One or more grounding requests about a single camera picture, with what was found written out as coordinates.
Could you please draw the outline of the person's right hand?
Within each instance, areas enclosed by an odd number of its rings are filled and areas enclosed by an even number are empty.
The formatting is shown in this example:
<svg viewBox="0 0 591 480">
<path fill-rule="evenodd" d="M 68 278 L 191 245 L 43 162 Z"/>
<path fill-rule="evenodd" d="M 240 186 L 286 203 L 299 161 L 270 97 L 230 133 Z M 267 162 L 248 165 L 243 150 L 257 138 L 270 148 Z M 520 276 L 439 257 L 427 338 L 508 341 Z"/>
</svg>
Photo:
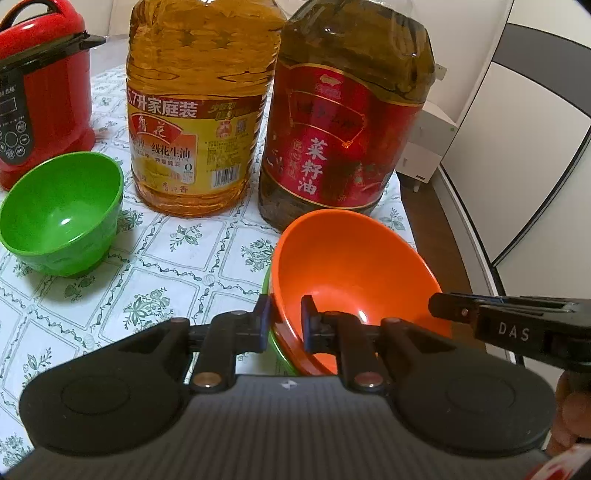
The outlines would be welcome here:
<svg viewBox="0 0 591 480">
<path fill-rule="evenodd" d="M 590 393 L 574 390 L 568 372 L 563 372 L 558 381 L 556 402 L 557 413 L 546 449 L 551 456 L 562 454 L 578 440 L 591 436 Z"/>
</svg>

